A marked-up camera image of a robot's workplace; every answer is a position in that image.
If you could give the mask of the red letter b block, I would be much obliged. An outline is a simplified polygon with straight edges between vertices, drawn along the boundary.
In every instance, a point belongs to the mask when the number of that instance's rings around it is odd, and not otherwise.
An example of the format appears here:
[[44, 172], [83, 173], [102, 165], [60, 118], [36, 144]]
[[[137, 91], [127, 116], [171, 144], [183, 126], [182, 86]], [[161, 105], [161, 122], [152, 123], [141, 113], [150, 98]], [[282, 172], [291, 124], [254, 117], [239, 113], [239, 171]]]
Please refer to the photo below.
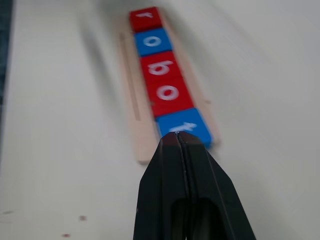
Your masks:
[[141, 57], [140, 64], [144, 80], [147, 83], [182, 77], [182, 72], [173, 51]]

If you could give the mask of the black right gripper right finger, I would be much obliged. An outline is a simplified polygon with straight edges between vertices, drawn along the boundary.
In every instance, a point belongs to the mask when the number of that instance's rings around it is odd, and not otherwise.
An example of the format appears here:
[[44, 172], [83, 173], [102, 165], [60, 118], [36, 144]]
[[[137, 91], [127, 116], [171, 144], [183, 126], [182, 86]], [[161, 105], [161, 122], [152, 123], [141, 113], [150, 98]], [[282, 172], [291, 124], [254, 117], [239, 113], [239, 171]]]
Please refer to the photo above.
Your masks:
[[229, 176], [199, 138], [176, 136], [189, 187], [186, 240], [257, 240]]

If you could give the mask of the blue letter o block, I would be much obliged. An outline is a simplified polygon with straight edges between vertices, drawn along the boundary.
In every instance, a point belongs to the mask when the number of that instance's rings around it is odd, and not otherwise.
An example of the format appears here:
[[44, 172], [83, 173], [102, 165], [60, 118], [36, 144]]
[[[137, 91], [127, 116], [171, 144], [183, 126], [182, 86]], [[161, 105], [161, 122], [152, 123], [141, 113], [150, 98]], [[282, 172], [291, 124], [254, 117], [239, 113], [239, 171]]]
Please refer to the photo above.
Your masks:
[[173, 49], [170, 38], [164, 28], [135, 33], [134, 40], [140, 57], [171, 51]]

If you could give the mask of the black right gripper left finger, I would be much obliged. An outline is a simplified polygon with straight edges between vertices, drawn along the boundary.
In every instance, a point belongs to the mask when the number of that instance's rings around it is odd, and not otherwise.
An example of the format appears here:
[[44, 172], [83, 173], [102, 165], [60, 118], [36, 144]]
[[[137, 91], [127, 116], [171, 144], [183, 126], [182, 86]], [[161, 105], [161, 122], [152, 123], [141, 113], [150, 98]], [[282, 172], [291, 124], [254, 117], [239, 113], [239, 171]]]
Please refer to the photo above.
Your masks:
[[191, 240], [198, 198], [191, 149], [199, 144], [184, 131], [160, 139], [139, 183], [133, 240]]

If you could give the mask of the red letter o block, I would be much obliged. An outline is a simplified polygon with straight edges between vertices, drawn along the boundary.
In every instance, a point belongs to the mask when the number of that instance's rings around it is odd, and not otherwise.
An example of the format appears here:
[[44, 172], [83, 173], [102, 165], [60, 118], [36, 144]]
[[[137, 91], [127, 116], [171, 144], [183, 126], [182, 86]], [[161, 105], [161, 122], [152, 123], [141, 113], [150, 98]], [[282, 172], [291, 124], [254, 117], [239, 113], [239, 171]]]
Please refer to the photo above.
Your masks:
[[146, 85], [155, 118], [194, 107], [189, 89], [182, 77], [158, 80]]

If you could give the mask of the blue letter t block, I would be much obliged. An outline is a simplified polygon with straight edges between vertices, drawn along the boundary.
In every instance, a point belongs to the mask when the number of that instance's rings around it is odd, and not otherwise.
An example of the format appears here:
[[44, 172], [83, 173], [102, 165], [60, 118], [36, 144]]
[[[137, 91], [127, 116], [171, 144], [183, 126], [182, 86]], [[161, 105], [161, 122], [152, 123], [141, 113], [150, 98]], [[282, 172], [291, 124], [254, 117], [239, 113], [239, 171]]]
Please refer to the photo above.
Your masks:
[[170, 132], [187, 132], [198, 137], [207, 148], [213, 145], [214, 137], [197, 108], [159, 116], [155, 121], [162, 137]]

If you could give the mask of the red letter r block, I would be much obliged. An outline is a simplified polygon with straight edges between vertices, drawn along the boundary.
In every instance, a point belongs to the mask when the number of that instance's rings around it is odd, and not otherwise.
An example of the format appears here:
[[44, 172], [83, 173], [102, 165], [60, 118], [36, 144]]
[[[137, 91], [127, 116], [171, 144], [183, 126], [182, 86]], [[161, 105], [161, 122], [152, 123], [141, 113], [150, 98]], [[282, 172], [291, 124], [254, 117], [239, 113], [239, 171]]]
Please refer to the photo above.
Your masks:
[[131, 11], [129, 22], [135, 33], [161, 28], [163, 25], [159, 10], [155, 6]]

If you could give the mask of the long wooden letter tray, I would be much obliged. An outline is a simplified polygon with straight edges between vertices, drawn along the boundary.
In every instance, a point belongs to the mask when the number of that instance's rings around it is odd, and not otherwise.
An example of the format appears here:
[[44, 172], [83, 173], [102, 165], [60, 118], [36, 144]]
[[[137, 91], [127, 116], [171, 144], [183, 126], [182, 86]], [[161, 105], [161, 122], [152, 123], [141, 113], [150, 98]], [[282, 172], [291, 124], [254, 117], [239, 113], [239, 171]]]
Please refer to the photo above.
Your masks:
[[[130, 34], [129, 20], [124, 14], [117, 17], [119, 65], [122, 69], [122, 86], [125, 94], [126, 117], [130, 129], [131, 141], [136, 160], [147, 165], [158, 145], [160, 134], [156, 130], [156, 122], [152, 119], [152, 111], [148, 105], [147, 89], [143, 85], [142, 72], [138, 69], [138, 53], [134, 49], [134, 39]], [[213, 135], [213, 145], [221, 144], [221, 135], [215, 118], [210, 110], [212, 104], [205, 98], [199, 81], [192, 70], [186, 51], [182, 47], [176, 32], [168, 21], [164, 22], [168, 28], [169, 36], [177, 45], [177, 58], [182, 63], [182, 70], [186, 71], [186, 84], [191, 88], [191, 96], [195, 98], [195, 105], [203, 114]]]

